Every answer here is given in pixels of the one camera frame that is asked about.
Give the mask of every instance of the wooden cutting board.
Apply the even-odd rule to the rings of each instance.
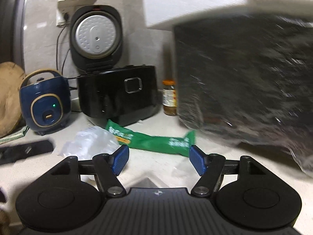
[[[14,130],[22,118],[18,90],[24,77],[17,64],[0,63],[0,138]]]

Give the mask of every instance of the gray wall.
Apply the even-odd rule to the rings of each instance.
[[[162,80],[171,77],[172,33],[145,27],[142,0],[98,0],[96,4],[113,6],[122,17],[124,50],[117,66],[155,65],[158,87],[162,88]],[[57,0],[26,1],[23,43],[26,73],[41,68],[56,68],[56,40],[61,31],[56,27],[56,8]],[[69,47],[67,30],[60,37],[59,64],[62,64]],[[78,73],[69,55],[64,76],[76,75]]]

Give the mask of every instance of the green plastic bag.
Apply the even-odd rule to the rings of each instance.
[[[149,150],[166,154],[181,154],[189,156],[189,148],[195,144],[195,131],[188,132],[184,138],[149,136],[140,132],[133,132],[108,121],[106,130],[111,132],[120,145],[127,144],[130,148]]]

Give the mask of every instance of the circular pad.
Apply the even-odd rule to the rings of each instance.
[[[293,225],[301,198],[284,181],[257,175],[225,185],[216,205],[230,221],[246,228],[273,230]]]
[[[101,196],[96,188],[53,176],[44,183],[32,183],[16,200],[22,223],[37,231],[61,232],[80,227],[96,216]]]
[[[50,209],[65,208],[74,201],[74,194],[64,188],[51,188],[39,194],[38,202]]]

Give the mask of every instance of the wall outlet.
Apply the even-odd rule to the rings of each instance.
[[[56,26],[63,27],[65,25],[65,20],[63,15],[68,13],[69,20],[72,19],[75,11],[85,5],[93,5],[97,0],[58,0],[57,14],[56,14]]]

